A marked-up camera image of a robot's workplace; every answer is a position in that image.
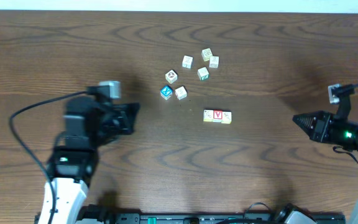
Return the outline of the wooden block yellow side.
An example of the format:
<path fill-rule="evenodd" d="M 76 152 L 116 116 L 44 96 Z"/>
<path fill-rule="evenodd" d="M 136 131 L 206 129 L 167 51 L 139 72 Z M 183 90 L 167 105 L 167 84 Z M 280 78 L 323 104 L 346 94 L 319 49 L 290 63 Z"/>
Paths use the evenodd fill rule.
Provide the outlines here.
<path fill-rule="evenodd" d="M 231 124 L 232 113 L 230 111 L 223 111 L 222 124 Z"/>

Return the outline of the red letter block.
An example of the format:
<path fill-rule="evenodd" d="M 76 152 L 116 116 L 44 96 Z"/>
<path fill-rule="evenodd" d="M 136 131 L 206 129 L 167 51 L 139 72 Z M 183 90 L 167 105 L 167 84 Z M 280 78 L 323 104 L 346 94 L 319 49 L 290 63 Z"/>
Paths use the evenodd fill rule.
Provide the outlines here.
<path fill-rule="evenodd" d="M 223 120 L 223 111 L 222 110 L 213 110 L 213 122 L 221 123 Z"/>

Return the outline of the wooden block red side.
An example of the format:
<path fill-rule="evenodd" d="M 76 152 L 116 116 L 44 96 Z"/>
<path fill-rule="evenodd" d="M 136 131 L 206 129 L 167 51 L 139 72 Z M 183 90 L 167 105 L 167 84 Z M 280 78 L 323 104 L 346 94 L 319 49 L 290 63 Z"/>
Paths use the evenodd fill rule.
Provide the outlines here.
<path fill-rule="evenodd" d="M 179 100 L 182 100 L 187 97 L 187 91 L 184 86 L 181 86 L 175 90 L 175 95 Z"/>

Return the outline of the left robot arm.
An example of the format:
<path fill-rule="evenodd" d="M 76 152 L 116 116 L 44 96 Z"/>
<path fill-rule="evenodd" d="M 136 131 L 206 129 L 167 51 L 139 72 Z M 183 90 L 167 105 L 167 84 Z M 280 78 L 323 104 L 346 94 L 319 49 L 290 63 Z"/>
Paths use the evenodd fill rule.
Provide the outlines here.
<path fill-rule="evenodd" d="M 47 162 L 51 183 L 45 185 L 39 223 L 77 221 L 99 163 L 98 148 L 134 132 L 140 105 L 115 105 L 113 101 L 120 97 L 120 83 L 105 81 L 66 103 L 61 135 L 65 143 L 53 147 Z"/>

